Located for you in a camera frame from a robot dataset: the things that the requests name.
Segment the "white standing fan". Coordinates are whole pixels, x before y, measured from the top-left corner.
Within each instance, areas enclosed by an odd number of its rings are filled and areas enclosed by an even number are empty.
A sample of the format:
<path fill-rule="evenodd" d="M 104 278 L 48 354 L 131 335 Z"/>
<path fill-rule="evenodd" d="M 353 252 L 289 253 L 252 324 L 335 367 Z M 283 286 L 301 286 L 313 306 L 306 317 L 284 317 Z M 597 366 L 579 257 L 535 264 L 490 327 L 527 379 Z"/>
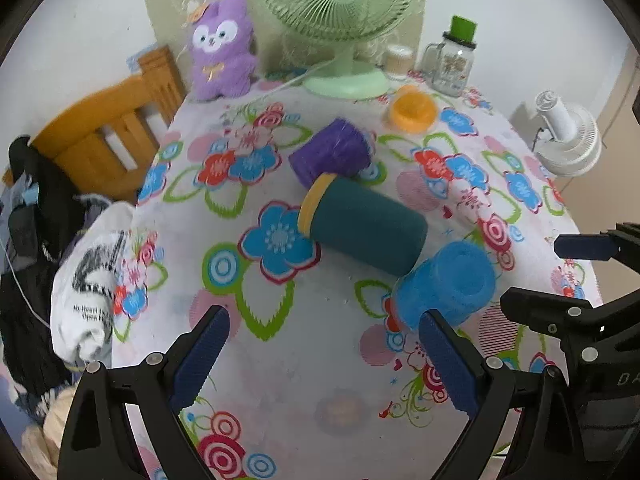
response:
<path fill-rule="evenodd" d="M 535 106 L 549 133 L 534 149 L 544 168 L 557 177 L 574 178 L 596 166 L 602 140 L 589 110 L 576 103 L 565 104 L 551 90 L 539 92 Z"/>

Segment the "cotton swab container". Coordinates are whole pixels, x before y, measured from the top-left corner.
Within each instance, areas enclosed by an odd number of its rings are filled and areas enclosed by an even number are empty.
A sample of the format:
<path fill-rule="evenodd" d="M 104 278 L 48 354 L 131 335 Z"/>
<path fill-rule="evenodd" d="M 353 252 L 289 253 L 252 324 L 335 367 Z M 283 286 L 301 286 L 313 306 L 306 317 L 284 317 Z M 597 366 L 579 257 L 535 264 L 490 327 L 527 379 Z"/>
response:
<path fill-rule="evenodd" d="M 388 44 L 384 55 L 383 72 L 390 79 L 404 80 L 414 62 L 413 48 Z"/>

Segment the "blue plastic cup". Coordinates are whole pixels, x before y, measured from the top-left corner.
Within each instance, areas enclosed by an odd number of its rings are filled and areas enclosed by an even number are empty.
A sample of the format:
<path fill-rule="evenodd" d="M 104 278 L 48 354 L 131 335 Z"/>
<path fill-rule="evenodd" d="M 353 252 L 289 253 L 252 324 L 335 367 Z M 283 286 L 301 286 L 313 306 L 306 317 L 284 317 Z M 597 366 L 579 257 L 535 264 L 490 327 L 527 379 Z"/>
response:
<path fill-rule="evenodd" d="M 422 314 L 435 309 L 458 326 L 490 303 L 496 281 L 483 249 L 462 240 L 451 242 L 397 282 L 393 296 L 398 318 L 417 330 Z"/>

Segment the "floral tablecloth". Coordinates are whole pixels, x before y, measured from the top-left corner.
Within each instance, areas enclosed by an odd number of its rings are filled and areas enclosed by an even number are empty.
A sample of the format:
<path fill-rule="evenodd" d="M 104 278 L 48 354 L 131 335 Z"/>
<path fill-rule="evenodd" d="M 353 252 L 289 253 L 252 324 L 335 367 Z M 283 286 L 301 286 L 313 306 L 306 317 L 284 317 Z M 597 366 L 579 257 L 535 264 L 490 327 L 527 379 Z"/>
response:
<path fill-rule="evenodd" d="M 138 364 L 227 308 L 228 342 L 180 415 L 218 479 L 427 479 L 466 421 L 399 323 L 394 279 L 298 232 L 290 156 L 337 117 L 373 139 L 358 183 L 425 218 L 424 257 L 467 240 L 498 292 L 601 300 L 592 266 L 554 253 L 576 226 L 550 174 L 480 92 L 436 94 L 419 134 L 388 124 L 388 102 L 258 84 L 184 101 L 160 144 L 122 260 L 113 362 Z"/>

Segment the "beige patterned wall panel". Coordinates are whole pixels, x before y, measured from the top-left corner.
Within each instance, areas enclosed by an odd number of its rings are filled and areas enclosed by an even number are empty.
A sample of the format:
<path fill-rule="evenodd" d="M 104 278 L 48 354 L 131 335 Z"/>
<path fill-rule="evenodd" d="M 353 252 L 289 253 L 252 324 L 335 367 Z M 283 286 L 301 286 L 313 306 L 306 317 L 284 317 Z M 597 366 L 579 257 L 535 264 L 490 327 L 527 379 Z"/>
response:
<path fill-rule="evenodd" d="M 170 47 L 185 81 L 191 80 L 188 48 L 189 16 L 201 4 L 213 0 L 145 0 L 156 42 Z M 332 58 L 329 46 L 317 46 L 286 30 L 264 7 L 262 0 L 247 0 L 254 22 L 254 55 L 259 75 L 307 67 Z M 356 47 L 356 58 L 376 65 L 384 62 L 386 47 L 399 44 L 419 53 L 426 0 L 413 0 L 405 19 L 385 35 Z"/>

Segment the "glass mason jar mug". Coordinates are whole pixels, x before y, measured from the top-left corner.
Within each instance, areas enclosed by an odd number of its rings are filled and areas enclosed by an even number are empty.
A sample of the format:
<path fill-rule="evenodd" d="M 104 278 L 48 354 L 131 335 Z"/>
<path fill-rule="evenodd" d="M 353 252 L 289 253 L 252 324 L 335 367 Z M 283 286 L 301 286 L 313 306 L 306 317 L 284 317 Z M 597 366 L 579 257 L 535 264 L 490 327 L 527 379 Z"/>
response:
<path fill-rule="evenodd" d="M 454 38 L 449 32 L 442 41 L 429 44 L 424 52 L 424 72 L 434 90 L 458 98 L 468 84 L 476 44 Z"/>

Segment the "beige door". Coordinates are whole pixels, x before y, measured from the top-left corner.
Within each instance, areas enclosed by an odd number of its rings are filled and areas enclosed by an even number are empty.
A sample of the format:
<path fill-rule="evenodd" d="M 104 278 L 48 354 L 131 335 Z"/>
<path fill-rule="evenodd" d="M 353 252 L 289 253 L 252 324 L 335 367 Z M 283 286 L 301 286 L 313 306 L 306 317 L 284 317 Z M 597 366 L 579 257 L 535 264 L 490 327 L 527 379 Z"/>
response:
<path fill-rule="evenodd" d="M 582 232 L 597 233 L 639 221 L 639 55 L 627 50 L 622 71 L 599 118 L 602 153 L 589 172 L 560 182 L 570 214 Z"/>

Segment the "purple plastic cup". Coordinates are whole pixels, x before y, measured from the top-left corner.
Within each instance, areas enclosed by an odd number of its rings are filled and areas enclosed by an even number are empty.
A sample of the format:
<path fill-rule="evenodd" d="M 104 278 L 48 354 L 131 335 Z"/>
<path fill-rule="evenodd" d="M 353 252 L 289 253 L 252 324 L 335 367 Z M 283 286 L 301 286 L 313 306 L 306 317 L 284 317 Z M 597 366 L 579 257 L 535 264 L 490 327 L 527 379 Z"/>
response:
<path fill-rule="evenodd" d="M 322 174 L 355 177 L 370 166 L 374 151 L 372 133 L 335 118 L 288 156 L 288 162 L 303 187 L 311 188 Z"/>

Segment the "wooden chair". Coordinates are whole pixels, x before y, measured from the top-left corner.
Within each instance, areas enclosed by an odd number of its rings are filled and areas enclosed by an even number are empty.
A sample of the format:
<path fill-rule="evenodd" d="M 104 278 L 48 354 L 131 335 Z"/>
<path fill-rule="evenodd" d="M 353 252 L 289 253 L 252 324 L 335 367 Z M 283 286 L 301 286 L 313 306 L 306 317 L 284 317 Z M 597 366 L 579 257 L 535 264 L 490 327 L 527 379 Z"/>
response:
<path fill-rule="evenodd" d="M 186 97 L 168 47 L 142 54 L 138 64 L 136 74 L 64 110 L 29 141 L 81 193 L 134 203 L 158 150 L 144 111 L 170 125 Z"/>

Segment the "green desk fan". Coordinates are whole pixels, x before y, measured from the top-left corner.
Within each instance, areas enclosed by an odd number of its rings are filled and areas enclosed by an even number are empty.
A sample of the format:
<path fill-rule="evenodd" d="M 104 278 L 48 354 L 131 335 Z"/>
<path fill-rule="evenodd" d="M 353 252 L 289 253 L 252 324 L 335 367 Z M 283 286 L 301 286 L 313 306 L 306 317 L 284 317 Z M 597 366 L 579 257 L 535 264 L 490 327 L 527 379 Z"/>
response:
<path fill-rule="evenodd" d="M 368 100 L 385 94 L 390 82 L 370 62 L 358 61 L 358 44 L 399 25 L 412 0 L 262 0 L 286 30 L 315 47 L 329 47 L 332 60 L 304 73 L 302 85 L 325 98 Z"/>

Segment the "purple plush toy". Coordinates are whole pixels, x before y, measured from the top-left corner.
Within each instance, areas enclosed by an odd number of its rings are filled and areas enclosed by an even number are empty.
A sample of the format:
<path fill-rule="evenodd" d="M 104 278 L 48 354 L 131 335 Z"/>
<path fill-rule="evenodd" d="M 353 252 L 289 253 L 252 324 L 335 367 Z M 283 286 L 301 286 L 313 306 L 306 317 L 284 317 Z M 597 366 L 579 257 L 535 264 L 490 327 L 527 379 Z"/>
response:
<path fill-rule="evenodd" d="M 257 66 L 247 0 L 203 3 L 190 14 L 189 23 L 194 99 L 245 96 Z"/>

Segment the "white printed cloth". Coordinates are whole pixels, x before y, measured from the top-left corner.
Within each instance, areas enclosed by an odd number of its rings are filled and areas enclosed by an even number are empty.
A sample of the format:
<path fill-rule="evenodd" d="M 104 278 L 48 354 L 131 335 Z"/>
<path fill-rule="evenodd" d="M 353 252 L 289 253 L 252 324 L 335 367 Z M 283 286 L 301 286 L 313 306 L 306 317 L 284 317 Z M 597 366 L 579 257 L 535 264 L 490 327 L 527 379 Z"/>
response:
<path fill-rule="evenodd" d="M 134 207 L 102 211 L 56 271 L 50 312 L 54 353 L 68 364 L 111 359 L 113 302 Z"/>

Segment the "black clothes pile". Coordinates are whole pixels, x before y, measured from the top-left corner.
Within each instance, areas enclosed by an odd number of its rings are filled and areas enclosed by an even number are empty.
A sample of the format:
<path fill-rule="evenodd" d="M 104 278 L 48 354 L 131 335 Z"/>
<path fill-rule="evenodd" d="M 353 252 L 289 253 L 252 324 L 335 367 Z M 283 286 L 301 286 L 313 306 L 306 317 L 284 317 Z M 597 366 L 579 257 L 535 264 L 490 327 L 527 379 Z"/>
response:
<path fill-rule="evenodd" d="M 72 380 L 53 351 L 51 292 L 56 271 L 98 215 L 111 205 L 84 195 L 29 143 L 9 147 L 13 182 L 1 195 L 1 340 L 22 396 L 41 398 Z"/>

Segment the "orange plastic cup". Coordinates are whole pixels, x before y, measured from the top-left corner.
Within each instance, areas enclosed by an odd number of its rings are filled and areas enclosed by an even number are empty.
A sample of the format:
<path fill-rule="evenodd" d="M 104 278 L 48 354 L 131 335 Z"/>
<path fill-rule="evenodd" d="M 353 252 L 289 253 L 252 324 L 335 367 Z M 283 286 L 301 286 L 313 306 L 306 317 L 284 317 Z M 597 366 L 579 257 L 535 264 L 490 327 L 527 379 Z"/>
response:
<path fill-rule="evenodd" d="M 432 97 L 416 86 L 400 87 L 387 110 L 390 124 L 405 133 L 421 133 L 436 122 L 438 107 Z"/>

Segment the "dark teal cup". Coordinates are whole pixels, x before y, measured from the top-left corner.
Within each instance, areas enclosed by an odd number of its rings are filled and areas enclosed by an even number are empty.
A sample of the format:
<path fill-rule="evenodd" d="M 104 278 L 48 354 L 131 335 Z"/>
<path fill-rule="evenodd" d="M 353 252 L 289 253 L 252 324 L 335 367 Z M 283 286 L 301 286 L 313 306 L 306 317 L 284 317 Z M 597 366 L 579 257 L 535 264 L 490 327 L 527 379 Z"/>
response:
<path fill-rule="evenodd" d="M 398 278 L 412 270 L 427 236 L 422 214 L 337 174 L 322 174 L 311 185 L 297 229 Z"/>

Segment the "green cup on jar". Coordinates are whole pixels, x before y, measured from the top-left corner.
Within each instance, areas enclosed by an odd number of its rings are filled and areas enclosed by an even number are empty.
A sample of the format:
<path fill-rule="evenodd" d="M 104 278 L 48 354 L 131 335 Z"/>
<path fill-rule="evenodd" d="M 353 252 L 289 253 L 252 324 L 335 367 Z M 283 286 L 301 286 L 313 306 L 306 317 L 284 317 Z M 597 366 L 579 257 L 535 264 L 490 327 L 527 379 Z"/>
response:
<path fill-rule="evenodd" d="M 472 44 L 476 32 L 477 24 L 462 16 L 454 15 L 451 18 L 449 35 L 454 40 Z"/>

